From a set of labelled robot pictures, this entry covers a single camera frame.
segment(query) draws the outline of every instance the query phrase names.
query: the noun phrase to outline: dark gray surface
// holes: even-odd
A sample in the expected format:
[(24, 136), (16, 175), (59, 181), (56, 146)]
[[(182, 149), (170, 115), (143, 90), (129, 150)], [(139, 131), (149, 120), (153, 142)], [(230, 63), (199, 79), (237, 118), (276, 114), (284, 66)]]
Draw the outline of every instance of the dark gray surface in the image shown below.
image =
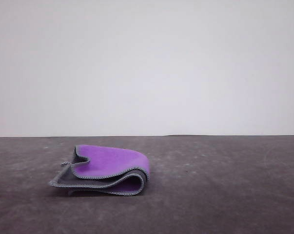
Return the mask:
[[(48, 186), (77, 144), (144, 153), (150, 182), (130, 197)], [(294, 234), (294, 136), (0, 138), (0, 234), (16, 233)]]

